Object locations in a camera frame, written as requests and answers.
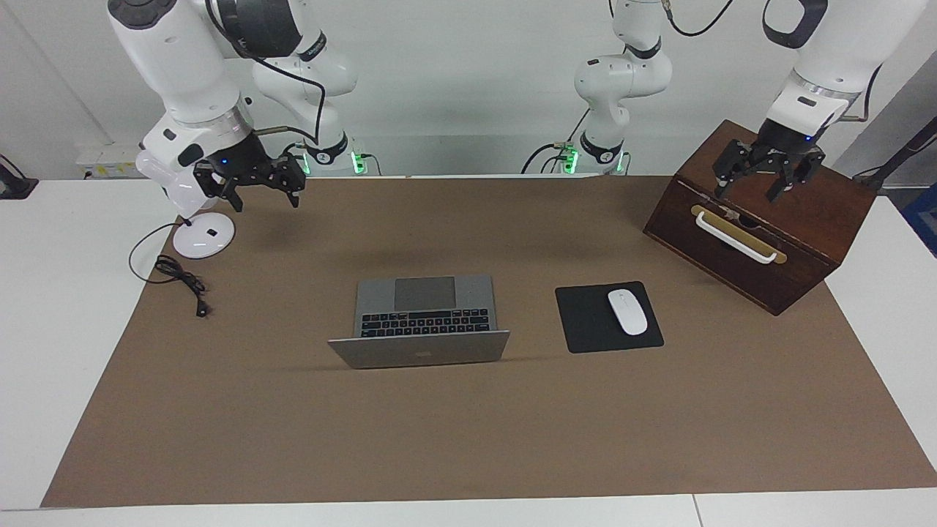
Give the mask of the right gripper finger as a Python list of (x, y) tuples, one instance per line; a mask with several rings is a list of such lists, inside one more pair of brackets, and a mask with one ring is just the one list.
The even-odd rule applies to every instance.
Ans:
[(284, 154), (275, 160), (275, 180), (277, 188), (285, 193), (294, 208), (300, 206), (300, 194), (307, 186), (307, 174), (292, 154)]
[(214, 169), (208, 165), (196, 165), (193, 169), (193, 175), (207, 198), (227, 201), (235, 212), (241, 213), (243, 211), (243, 200), (236, 191), (237, 180), (227, 180), (222, 176), (218, 176)]

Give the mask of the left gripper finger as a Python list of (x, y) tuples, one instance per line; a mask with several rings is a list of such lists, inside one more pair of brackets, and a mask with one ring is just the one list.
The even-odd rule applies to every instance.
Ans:
[(826, 153), (821, 148), (810, 148), (803, 156), (772, 152), (769, 164), (777, 178), (766, 191), (766, 199), (770, 203), (776, 203), (783, 193), (792, 189), (795, 184), (810, 182), (813, 174), (822, 167), (824, 159)]
[(730, 140), (726, 144), (722, 154), (713, 164), (717, 180), (714, 196), (717, 199), (726, 197), (736, 180), (749, 176), (753, 172), (753, 151), (752, 144), (737, 139)]

